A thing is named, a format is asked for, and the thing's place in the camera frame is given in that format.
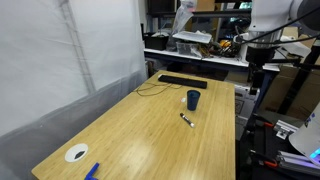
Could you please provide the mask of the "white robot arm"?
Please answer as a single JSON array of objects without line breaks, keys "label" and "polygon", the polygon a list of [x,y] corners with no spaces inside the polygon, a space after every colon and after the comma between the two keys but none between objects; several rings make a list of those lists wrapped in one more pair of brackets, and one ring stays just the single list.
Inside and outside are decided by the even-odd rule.
[{"label": "white robot arm", "polygon": [[298,23],[313,39],[320,33],[319,16],[320,0],[252,0],[247,37],[235,27],[234,42],[247,46],[245,60],[251,70],[260,71],[273,59],[277,45],[294,43],[281,40],[285,27]]}]

